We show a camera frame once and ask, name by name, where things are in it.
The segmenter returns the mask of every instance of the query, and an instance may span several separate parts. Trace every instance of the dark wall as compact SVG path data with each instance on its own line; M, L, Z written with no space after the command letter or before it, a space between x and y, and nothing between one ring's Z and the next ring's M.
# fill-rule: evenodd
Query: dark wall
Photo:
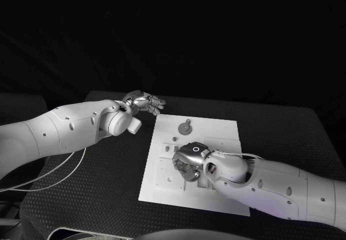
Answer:
M135 89L308 107L344 158L346 4L302 4L3 9L0 92L49 109Z

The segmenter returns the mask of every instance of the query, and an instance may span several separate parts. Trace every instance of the gray fabric surface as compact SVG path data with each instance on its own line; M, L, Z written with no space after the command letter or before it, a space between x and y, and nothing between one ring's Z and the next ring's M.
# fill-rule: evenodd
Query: gray fabric surface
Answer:
M86 101L121 100L125 93L92 91ZM315 175L346 180L346 170L318 117L311 109L217 100L158 96L161 113L238 121L243 153L287 163ZM346 239L337 228L279 219L251 209L251 217L138 201L155 117L135 116L142 126L86 149L72 176L47 190L30 192L20 209L24 239L40 240L57 227L108 235L138 237L168 229L206 229L252 239ZM67 164L37 181L34 188L62 179L75 168L82 151ZM46 173L66 158L53 156Z

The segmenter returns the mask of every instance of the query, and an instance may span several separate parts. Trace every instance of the white cable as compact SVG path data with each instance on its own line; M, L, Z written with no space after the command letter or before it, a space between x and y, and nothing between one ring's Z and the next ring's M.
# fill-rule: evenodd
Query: white cable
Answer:
M1 192L5 192L5 191L10 191L10 190L13 190L13 189L24 186L26 184L30 184L31 182L37 181L39 179L41 179L46 175L49 175L49 174L66 163L66 161L70 159L70 157L72 157L73 154L75 154L75 152L72 152L72 154L67 156L66 160L65 160L46 174L43 174L40 177L37 177L37 178L34 178L33 180L21 183L21 184L17 185L17 186L11 186L11 187L8 187L8 188L0 189L0 193L1 193Z
M230 152L223 152L223 151L219 151L219 150L213 150L214 152L220 153L220 154L226 154L226 155L240 155L240 156L249 156L252 158L256 158L256 159L262 159L259 156L253 155L253 154L248 154L248 153L230 153Z
M13 191L20 191L20 192L36 192L36 191L49 189L49 188L53 187L56 184L59 184L59 183L70 176L70 174L75 172L75 170L78 169L78 166L79 166L79 164L80 164L80 162L82 162L82 160L83 160L83 157L85 157L85 151L86 151L86 148L83 149L83 153L82 153L80 161L79 161L78 165L75 166L75 168L73 168L72 172L69 173L69 175L67 175L59 182L56 182L56 183L54 183L53 185L50 185L50 186L46 186L46 187L43 187L43 188L40 188L40 189L34 189L34 190L24 190L24 189L11 189L11 190L13 190Z

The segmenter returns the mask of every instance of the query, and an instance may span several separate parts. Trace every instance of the metallic robotic hand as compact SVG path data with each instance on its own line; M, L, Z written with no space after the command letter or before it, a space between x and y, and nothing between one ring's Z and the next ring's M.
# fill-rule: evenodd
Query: metallic robotic hand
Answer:
M346 230L346 182L320 177L255 155L210 151L199 142L181 146L173 167L187 182L204 175L216 192L266 214L324 223Z
M76 152L125 130L135 134L138 111L158 115L165 102L141 91L124 100L89 101L56 107L36 118L0 126L0 179L46 156Z
M165 104L164 100L140 90L131 91L124 96L122 101L131 108L132 116L138 113L138 111L147 111L157 116L160 114L158 109L164 109Z

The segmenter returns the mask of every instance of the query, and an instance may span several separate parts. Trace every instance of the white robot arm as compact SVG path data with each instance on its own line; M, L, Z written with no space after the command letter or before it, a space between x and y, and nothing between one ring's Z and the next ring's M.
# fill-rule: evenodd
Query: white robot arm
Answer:
M255 157L245 160L193 142L177 150L173 166L187 182L204 174L223 197L266 214L346 230L346 182Z
M147 111L155 116L165 102L141 91L122 101L89 101L56 107L36 118L0 126L0 179L18 166L46 156L76 152L125 130L135 134Z

